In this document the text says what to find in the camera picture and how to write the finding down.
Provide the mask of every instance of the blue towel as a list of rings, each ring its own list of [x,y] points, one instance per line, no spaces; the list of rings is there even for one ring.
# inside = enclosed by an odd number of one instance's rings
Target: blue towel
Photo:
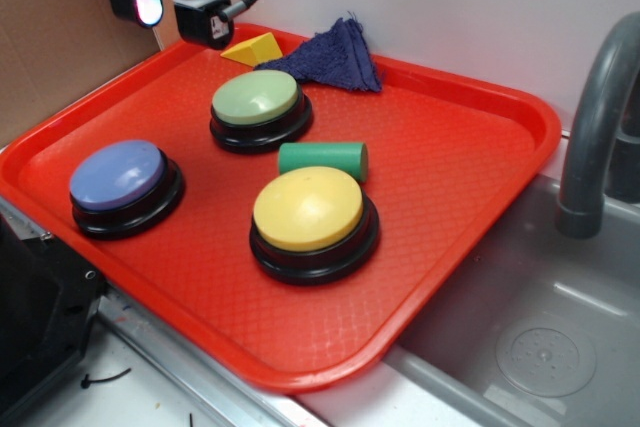
[[[259,64],[255,69],[280,70],[299,82],[313,80],[347,90],[382,90],[362,37],[362,25],[353,18],[338,19],[328,32],[316,34],[291,54]]]

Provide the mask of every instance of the gray sink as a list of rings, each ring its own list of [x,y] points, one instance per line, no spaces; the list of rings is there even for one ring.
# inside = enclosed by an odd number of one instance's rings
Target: gray sink
[[[557,191],[537,177],[386,361],[481,424],[640,425],[640,211],[573,240]]]

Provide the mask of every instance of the cardboard box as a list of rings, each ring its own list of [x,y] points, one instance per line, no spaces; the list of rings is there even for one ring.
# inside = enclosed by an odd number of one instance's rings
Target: cardboard box
[[[158,50],[109,0],[0,0],[0,147]]]

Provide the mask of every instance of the plastic tray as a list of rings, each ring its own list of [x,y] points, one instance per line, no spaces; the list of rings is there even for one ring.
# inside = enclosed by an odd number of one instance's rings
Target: plastic tray
[[[236,41],[266,32],[237,26]],[[285,53],[304,40],[274,32]],[[285,285],[256,265],[253,202],[277,153],[238,155],[209,132],[211,98],[248,67],[179,43],[26,133],[0,155],[0,195],[247,381],[297,393],[375,363],[535,175],[560,139],[539,99],[387,58],[383,92],[306,84],[315,123],[302,141],[364,141],[381,241],[355,274]],[[146,139],[187,191],[139,236],[93,241],[71,217],[69,179],[92,152]]]

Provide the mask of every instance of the black button base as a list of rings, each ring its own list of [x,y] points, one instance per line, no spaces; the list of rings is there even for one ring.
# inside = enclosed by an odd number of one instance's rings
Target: black button base
[[[284,114],[267,122],[234,125],[221,120],[211,107],[209,130],[223,149],[238,154],[258,154],[277,150],[284,142],[293,142],[304,135],[313,123],[309,97],[298,87],[296,103]]]
[[[160,152],[165,169],[158,183],[144,196],[113,210],[93,211],[71,197],[73,219],[83,234],[101,240],[130,237],[150,229],[178,206],[185,182],[178,165]]]
[[[293,285],[321,285],[358,270],[373,254],[380,238],[380,219],[371,200],[362,193],[364,209],[355,229],[324,249],[290,252],[274,247],[252,221],[249,244],[262,269],[271,277]]]

